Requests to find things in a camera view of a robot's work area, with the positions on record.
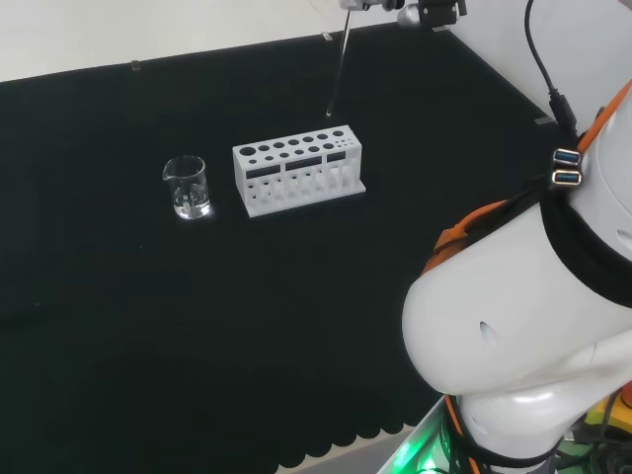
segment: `glass beaker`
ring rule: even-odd
[[[206,165],[196,156],[181,156],[169,160],[162,179],[169,183],[176,213],[183,219],[198,219],[210,213]]]

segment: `table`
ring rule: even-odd
[[[0,84],[0,472],[273,473],[433,405],[407,289],[561,137],[450,33],[396,26],[354,33],[327,120],[337,54],[314,37]],[[341,124],[366,194],[248,219],[232,146]],[[182,154],[213,220],[173,212]]]

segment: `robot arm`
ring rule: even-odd
[[[580,247],[586,255],[573,258],[587,261],[597,248],[615,256],[621,272],[602,274],[615,283],[632,278],[631,125],[632,81],[578,145],[585,178],[568,195],[591,231],[584,235],[594,236],[592,247]],[[537,469],[531,460],[548,456],[575,420],[632,380],[631,300],[590,286],[560,257],[544,203],[424,274],[403,314],[418,372],[457,396],[477,446],[503,462],[528,461],[521,473]],[[433,460],[448,464],[441,450]]]
[[[465,0],[420,0],[408,6],[404,6],[405,0],[340,0],[341,8],[349,11],[366,11],[376,5],[387,12],[401,10],[397,21],[402,26],[441,28],[467,15]]]

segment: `green light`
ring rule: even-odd
[[[402,447],[400,447],[399,451],[397,451],[397,456],[393,461],[393,467],[396,467],[398,469],[397,472],[400,472],[408,465],[411,459],[415,457],[422,446],[424,446],[425,441],[425,439],[421,439],[415,444],[410,444],[409,442],[405,442],[404,444],[402,444]]]
[[[402,447],[400,447],[399,451],[397,452],[397,457],[393,462],[395,467],[404,467],[408,463],[410,458],[406,459],[406,454],[408,453],[408,451],[410,451],[410,449],[411,445],[408,442],[402,444]]]
[[[432,459],[428,459],[422,466],[422,469],[432,471],[433,469],[436,469],[436,464]]]

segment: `usb port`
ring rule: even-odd
[[[556,186],[577,186],[582,182],[582,173],[579,171],[554,171],[553,184]]]
[[[563,150],[560,148],[553,153],[553,161],[563,165],[579,166],[582,161],[582,155],[577,151]]]

